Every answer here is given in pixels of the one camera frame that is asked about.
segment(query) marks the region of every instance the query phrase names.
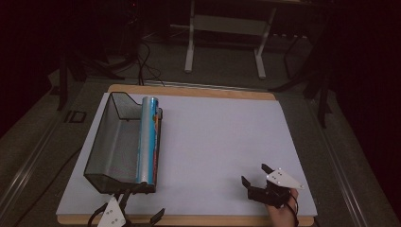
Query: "white table leg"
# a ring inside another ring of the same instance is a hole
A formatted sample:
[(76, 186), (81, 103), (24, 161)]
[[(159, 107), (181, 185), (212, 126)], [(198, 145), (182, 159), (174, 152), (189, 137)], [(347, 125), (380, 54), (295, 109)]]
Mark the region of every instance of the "white table leg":
[(185, 73), (192, 72), (192, 62), (194, 60), (194, 13), (195, 10), (195, 0), (191, 0), (191, 17), (189, 19), (189, 44), (188, 50), (186, 51), (186, 59), (185, 59)]
[(262, 42), (259, 45), (259, 48), (256, 48), (254, 50), (254, 58), (256, 61), (257, 74), (259, 75), (260, 79), (266, 78), (265, 67), (263, 66), (263, 60), (262, 60), (262, 53), (263, 53), (263, 49), (265, 48), (266, 40), (269, 37), (271, 23), (273, 22), (275, 12), (276, 12), (276, 8), (271, 9), (269, 20), (266, 23), (265, 30), (263, 31)]

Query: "blue cylinder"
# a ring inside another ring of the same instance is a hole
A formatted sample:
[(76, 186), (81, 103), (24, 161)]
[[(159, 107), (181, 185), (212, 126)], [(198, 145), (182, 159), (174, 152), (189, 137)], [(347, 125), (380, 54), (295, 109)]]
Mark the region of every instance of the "blue cylinder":
[(157, 135), (159, 100), (154, 96), (142, 98), (142, 115), (138, 149), (137, 183), (155, 184), (157, 166)]

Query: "white paper sheet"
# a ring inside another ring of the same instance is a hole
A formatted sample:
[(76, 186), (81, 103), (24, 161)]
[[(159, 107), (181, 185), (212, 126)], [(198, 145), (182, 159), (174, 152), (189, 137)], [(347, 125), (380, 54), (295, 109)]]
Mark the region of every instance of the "white paper sheet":
[[(99, 194), (83, 177), (107, 97), (102, 98), (58, 215), (93, 214), (109, 195)], [(141, 95), (131, 95), (142, 102)], [(157, 96), (164, 111), (157, 192), (131, 196), (127, 214), (265, 216), (249, 201), (241, 183), (266, 184), (260, 168), (283, 168), (305, 186), (299, 190), (300, 216), (316, 216), (305, 174), (278, 101)]]

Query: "black mesh basket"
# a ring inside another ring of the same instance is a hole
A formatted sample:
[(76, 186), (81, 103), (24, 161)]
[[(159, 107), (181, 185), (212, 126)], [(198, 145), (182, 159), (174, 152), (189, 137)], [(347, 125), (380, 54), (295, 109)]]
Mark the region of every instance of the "black mesh basket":
[[(95, 142), (85, 167), (85, 178), (102, 194), (124, 192), (138, 185), (136, 180), (139, 131), (142, 106), (126, 93), (111, 93)], [(163, 110), (158, 111), (156, 160), (159, 156)], [(139, 193), (153, 193), (154, 184), (148, 184)]]

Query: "metal stand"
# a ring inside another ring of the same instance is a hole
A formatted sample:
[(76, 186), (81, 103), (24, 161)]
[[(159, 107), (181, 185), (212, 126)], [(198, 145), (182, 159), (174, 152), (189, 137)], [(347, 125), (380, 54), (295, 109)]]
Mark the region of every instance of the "metal stand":
[(191, 15), (189, 19), (189, 43), (186, 51), (185, 73), (192, 72), (192, 64), (194, 60), (194, 32), (197, 30), (208, 30), (216, 32), (227, 32), (245, 35), (260, 35), (262, 41), (258, 48), (254, 50), (257, 73), (260, 79), (266, 78), (265, 67), (262, 60), (263, 49), (266, 40), (269, 37), (271, 23), (273, 21), (276, 8), (271, 9), (269, 20), (255, 21), (236, 18), (226, 18), (208, 15), (199, 15), (195, 13), (195, 0), (191, 1)]

